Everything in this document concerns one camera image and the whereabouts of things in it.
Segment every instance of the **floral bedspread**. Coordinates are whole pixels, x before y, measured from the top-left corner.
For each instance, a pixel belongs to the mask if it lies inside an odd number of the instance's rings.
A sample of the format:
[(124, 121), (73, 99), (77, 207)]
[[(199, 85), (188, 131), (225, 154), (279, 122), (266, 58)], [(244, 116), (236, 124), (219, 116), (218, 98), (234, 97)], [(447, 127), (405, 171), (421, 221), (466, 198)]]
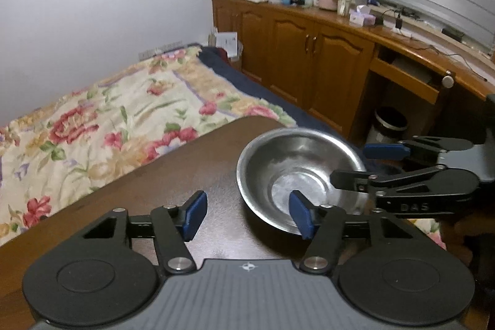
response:
[(138, 63), (0, 128), (0, 245), (230, 121), (279, 106), (238, 91), (189, 47)]

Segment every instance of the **metal screw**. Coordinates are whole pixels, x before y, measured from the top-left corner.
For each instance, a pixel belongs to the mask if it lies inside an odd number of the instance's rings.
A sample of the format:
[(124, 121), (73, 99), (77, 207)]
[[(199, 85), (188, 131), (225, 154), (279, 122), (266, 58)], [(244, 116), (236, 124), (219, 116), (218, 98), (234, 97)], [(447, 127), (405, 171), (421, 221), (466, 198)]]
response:
[(328, 266), (328, 260), (320, 256), (311, 256), (304, 260), (304, 265), (311, 270), (321, 270)]
[(167, 262), (167, 265), (173, 270), (177, 270), (178, 272), (180, 272), (191, 267), (192, 261), (187, 257), (174, 257)]

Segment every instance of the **cabinet door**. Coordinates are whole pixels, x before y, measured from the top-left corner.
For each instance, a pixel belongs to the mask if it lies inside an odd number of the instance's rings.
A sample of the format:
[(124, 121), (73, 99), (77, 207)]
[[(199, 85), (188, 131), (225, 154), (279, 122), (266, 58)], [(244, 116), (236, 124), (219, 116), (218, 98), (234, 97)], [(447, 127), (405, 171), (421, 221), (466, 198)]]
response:
[(266, 85), (267, 17), (260, 7), (242, 7), (238, 35), (243, 44), (242, 70), (252, 80)]
[(213, 22), (219, 32), (234, 32), (236, 30), (236, 10), (234, 3), (213, 1)]
[(347, 137), (373, 55), (374, 43), (323, 25), (316, 27), (306, 109)]
[(271, 20), (269, 89), (287, 101), (303, 106), (309, 67), (311, 20), (274, 14)]

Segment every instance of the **wall outlet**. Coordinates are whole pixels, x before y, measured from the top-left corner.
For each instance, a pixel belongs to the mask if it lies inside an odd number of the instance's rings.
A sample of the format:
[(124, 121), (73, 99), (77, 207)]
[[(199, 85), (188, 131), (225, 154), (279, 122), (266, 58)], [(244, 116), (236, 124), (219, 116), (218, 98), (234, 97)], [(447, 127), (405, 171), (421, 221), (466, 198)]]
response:
[(144, 52), (138, 54), (139, 61), (145, 61), (146, 59), (152, 58), (155, 55), (161, 55), (165, 52), (171, 51), (172, 49), (177, 49), (182, 46), (182, 41), (171, 42), (169, 44), (162, 45), (158, 48), (148, 49)]
[(163, 52), (171, 51), (172, 49), (180, 48), (182, 46), (182, 41), (171, 42), (169, 44), (162, 45), (160, 49)]
[(140, 52), (138, 54), (138, 58), (139, 58), (139, 61), (145, 61), (146, 59), (149, 59), (151, 56), (149, 54), (149, 50), (145, 51), (145, 52)]

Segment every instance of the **open drawer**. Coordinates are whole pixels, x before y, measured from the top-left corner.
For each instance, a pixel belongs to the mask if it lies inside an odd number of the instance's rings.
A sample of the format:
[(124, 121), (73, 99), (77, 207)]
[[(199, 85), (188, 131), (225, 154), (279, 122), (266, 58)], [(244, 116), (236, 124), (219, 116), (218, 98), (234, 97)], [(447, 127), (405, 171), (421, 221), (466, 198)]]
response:
[(370, 70), (435, 105), (442, 77), (427, 67), (386, 47), (377, 46)]

